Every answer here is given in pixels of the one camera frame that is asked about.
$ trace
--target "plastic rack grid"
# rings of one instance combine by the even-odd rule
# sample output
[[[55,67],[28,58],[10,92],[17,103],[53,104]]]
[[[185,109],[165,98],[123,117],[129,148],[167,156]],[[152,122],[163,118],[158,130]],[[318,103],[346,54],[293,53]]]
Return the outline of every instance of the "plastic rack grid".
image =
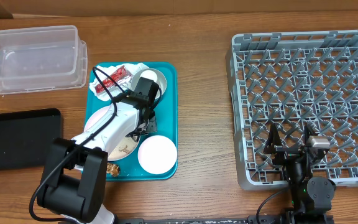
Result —
[[[288,147],[310,123],[331,142],[313,174],[358,186],[358,30],[237,34],[226,63],[243,189],[287,184],[263,154],[271,121]]]

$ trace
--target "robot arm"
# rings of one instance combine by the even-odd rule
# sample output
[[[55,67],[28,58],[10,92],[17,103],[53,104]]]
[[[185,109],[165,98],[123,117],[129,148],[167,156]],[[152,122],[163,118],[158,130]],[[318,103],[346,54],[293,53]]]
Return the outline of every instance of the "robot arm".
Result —
[[[324,177],[313,177],[311,170],[329,152],[330,143],[327,137],[318,136],[308,124],[305,126],[304,142],[303,146],[284,147],[276,125],[271,124],[264,153],[274,155],[273,164],[283,167],[293,204],[293,208],[284,209],[279,223],[333,224],[333,218],[326,212],[331,209],[335,183]],[[255,218],[257,223],[260,223],[259,212],[260,209]]]
[[[108,155],[119,144],[119,142],[129,133],[135,131],[139,125],[139,110],[133,105],[119,102],[117,103],[116,117],[105,127],[95,138],[86,143],[84,147],[88,149],[100,148],[106,151]],[[107,113],[92,127],[84,133],[75,136],[72,140],[83,142],[92,133],[99,129],[114,113],[113,105],[110,106]],[[75,166],[78,170],[83,170],[82,166]]]
[[[102,205],[108,154],[128,134],[146,132],[149,119],[154,115],[153,104],[158,89],[153,80],[140,77],[134,91],[114,98],[117,102],[114,119],[111,120],[115,110],[113,105],[84,133],[72,140],[56,139],[45,161],[41,179],[45,184],[36,191],[37,204],[76,223],[112,224],[113,214]],[[93,139],[81,146],[91,136]],[[64,159],[67,161],[64,166],[52,172]],[[82,170],[81,179],[65,175],[64,168]]]

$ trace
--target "wood grain surface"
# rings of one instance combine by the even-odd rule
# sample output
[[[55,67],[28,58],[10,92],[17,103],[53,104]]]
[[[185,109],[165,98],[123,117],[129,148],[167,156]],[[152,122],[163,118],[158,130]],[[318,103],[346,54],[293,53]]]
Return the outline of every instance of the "wood grain surface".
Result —
[[[169,180],[109,182],[104,204],[119,217],[219,218],[254,215],[273,192],[242,190],[236,177],[233,112],[224,56],[238,33],[358,29],[358,12],[255,13],[202,16],[77,17],[0,20],[0,29],[75,25],[88,45],[88,70],[99,62],[166,61],[178,72],[178,170]],[[0,95],[0,113],[58,108],[64,137],[84,125],[87,88]],[[0,223],[36,223],[28,213],[42,168],[0,171]],[[290,206],[281,195],[262,210]],[[55,217],[35,207],[42,217]],[[358,223],[358,188],[340,188],[336,223]]]

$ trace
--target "teal tray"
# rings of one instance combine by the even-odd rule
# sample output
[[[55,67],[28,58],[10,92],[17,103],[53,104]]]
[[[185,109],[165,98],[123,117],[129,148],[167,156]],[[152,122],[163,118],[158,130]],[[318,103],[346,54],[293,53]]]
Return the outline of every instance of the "teal tray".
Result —
[[[98,64],[101,67],[117,66],[123,63],[138,62],[103,62]],[[154,109],[157,119],[157,132],[142,136],[138,147],[129,156],[114,161],[112,163],[119,165],[121,173],[117,177],[106,174],[106,181],[130,181],[130,180],[165,180],[170,178],[178,168],[178,162],[172,169],[164,174],[150,174],[143,170],[137,159],[137,152],[142,142],[149,136],[162,135],[168,137],[178,148],[178,84],[177,71],[173,65],[167,62],[144,62],[149,68],[155,68],[161,71],[167,79],[167,90],[162,96],[160,103]],[[94,80],[93,72],[89,75],[90,82]],[[108,106],[110,101],[101,101],[88,89],[88,99],[86,102],[85,124],[91,115],[98,109]]]

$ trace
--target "black cable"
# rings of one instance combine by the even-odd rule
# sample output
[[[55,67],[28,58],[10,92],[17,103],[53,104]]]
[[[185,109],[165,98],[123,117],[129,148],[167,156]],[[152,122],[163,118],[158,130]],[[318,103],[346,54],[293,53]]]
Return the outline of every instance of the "black cable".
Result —
[[[306,156],[306,172],[301,180],[301,183],[302,181],[307,177],[310,178],[310,173],[309,173],[309,150],[307,147],[305,147],[305,156]]]
[[[116,86],[117,86],[123,93],[125,93],[125,91],[121,88],[121,86],[118,85],[118,83],[117,83],[114,79],[112,79],[108,74],[106,74],[106,72],[102,71],[100,68],[93,67],[93,68],[92,68],[92,71],[93,71],[95,77],[96,77],[96,78],[98,79],[98,81],[100,82],[100,85],[102,85],[102,87],[103,87],[102,81],[100,80],[100,78],[99,78],[98,75],[96,74],[95,70],[97,70],[97,71],[101,72],[103,75],[105,75],[105,76],[106,76],[108,79],[110,79],[114,84],[116,84]],[[106,86],[103,87],[104,90],[109,94],[110,92],[108,92],[108,91],[107,91],[107,88],[105,88],[105,87],[106,87]]]
[[[112,114],[112,116],[100,127],[98,128],[94,133],[92,133],[88,138],[86,138],[81,144],[79,144],[78,146],[76,146],[74,148],[74,150],[72,150],[67,156],[65,156],[64,159],[62,159],[62,161],[60,161],[60,163],[51,171],[51,173],[49,173],[49,175],[44,179],[44,181],[37,187],[37,189],[35,190],[35,192],[32,194],[31,199],[30,199],[30,204],[29,204],[29,213],[31,215],[31,217],[34,220],[40,221],[40,222],[70,222],[70,223],[77,223],[76,221],[72,220],[71,218],[41,218],[38,217],[35,213],[34,213],[34,202],[35,202],[35,198],[37,197],[40,189],[47,183],[47,181],[51,178],[51,176],[56,173],[56,171],[60,170],[70,159],[72,159],[73,156],[76,155],[77,151],[82,148],[86,143],[88,143],[90,140],[92,140],[96,135],[98,135],[107,125],[109,125],[109,123],[116,117],[117,115],[117,104],[114,101],[114,98],[112,97],[111,93],[108,91],[107,87],[103,84],[103,82],[100,80],[100,78],[97,76],[96,72],[95,72],[95,67],[92,69],[96,79],[100,82],[101,86],[104,88],[104,90],[106,91],[106,93],[109,95],[110,99],[111,99],[111,103],[114,106],[114,112]]]
[[[150,108],[151,110],[154,110],[154,108],[160,103],[161,97],[162,97],[162,90],[159,87],[158,91],[160,92],[160,97],[157,99],[157,102],[154,103],[154,105]]]
[[[281,189],[280,191],[272,194],[270,197],[266,198],[266,200],[264,200],[260,205],[259,205],[259,208],[258,210],[256,211],[256,222],[258,224],[260,224],[260,221],[259,221],[259,213],[260,213],[260,210],[262,209],[262,207],[266,204],[266,202],[268,202],[270,199],[278,196],[279,194],[282,194],[284,192],[286,192],[287,190],[289,190],[291,187],[288,186],[288,187],[285,187],[284,189]]]

